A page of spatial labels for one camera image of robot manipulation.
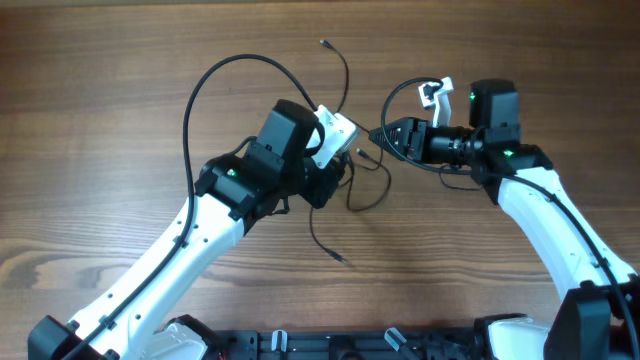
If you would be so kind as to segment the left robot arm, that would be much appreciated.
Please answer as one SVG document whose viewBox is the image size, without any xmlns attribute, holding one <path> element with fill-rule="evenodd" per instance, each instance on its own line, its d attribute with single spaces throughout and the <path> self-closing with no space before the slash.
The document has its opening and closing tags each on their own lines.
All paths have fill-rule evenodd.
<svg viewBox="0 0 640 360">
<path fill-rule="evenodd" d="M 356 125 L 325 106 L 280 100 L 256 136 L 209 160 L 174 222 L 104 294 L 67 323 L 44 317 L 31 359 L 219 359 L 224 341 L 190 316 L 166 318 L 198 277 L 260 219 L 299 195 L 323 207 L 344 175 Z"/>
</svg>

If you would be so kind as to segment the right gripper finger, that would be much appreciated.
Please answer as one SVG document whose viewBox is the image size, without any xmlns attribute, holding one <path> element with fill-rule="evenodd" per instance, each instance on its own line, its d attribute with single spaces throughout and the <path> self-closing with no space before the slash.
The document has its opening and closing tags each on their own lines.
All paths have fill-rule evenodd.
<svg viewBox="0 0 640 360">
<path fill-rule="evenodd" d="M 401 141 L 386 140 L 383 134 L 373 134 L 369 140 L 399 161 L 405 160 L 406 150 Z"/>
<path fill-rule="evenodd" d="M 400 118 L 391 123 L 386 123 L 384 127 L 378 127 L 369 132 L 370 138 L 402 138 L 406 134 L 406 118 Z"/>
</svg>

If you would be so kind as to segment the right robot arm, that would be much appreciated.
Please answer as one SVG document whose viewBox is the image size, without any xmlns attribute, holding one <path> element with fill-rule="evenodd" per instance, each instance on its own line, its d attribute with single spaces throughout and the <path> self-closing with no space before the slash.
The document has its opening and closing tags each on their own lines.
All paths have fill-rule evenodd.
<svg viewBox="0 0 640 360">
<path fill-rule="evenodd" d="M 476 320 L 487 359 L 636 359 L 639 275 L 597 235 L 564 190 L 540 147 L 521 140 L 514 83 L 484 79 L 470 86 L 467 127 L 450 124 L 448 78 L 418 77 L 430 120 L 382 118 L 370 141 L 395 158 L 437 174 L 470 177 L 525 234 L 561 301 L 550 325 L 524 314 Z"/>
</svg>

